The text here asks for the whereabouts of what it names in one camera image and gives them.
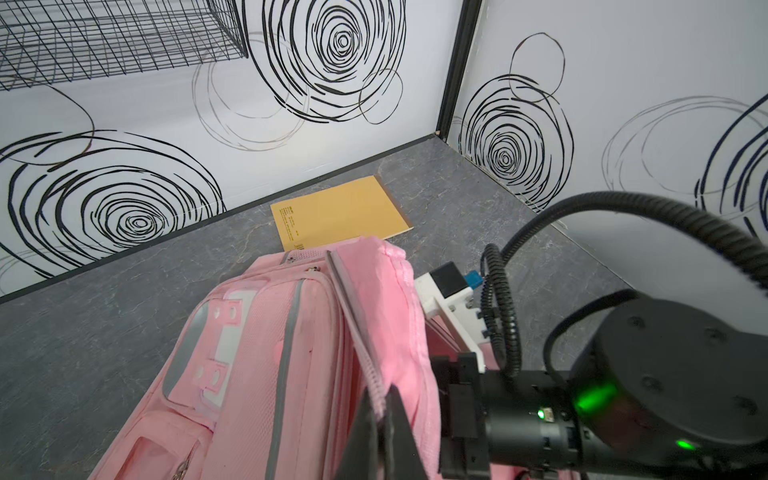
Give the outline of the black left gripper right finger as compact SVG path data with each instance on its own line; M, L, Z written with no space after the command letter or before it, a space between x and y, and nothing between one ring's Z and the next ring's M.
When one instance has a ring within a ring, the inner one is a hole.
M400 392L392 385L385 397L383 466L386 480L427 480Z

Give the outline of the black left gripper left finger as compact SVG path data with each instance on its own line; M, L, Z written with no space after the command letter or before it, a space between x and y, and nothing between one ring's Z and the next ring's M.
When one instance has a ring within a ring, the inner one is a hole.
M355 411L335 480L375 480L379 470L378 421L365 390Z

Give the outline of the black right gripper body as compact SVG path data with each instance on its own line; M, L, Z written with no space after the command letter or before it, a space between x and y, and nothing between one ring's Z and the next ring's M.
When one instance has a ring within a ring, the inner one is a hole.
M431 359L441 408L443 479L580 479L580 426L543 371L508 381L473 354Z

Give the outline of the pink student backpack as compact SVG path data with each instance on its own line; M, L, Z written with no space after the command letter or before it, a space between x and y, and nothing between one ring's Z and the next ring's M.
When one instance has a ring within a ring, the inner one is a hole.
M428 479L441 408L405 252L376 237L260 257L188 318L95 479L334 479L365 390L396 385Z

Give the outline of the yellow padded envelope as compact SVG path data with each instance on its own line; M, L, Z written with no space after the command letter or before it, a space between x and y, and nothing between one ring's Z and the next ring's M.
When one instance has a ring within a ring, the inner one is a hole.
M271 205L283 249L304 250L361 236L389 239L412 229L376 176Z

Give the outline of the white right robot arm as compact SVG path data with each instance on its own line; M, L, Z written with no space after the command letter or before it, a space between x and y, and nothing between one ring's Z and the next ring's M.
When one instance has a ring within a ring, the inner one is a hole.
M600 298L569 371L480 372L471 353L432 362L445 479L614 474L663 479L767 475L767 340L666 300Z

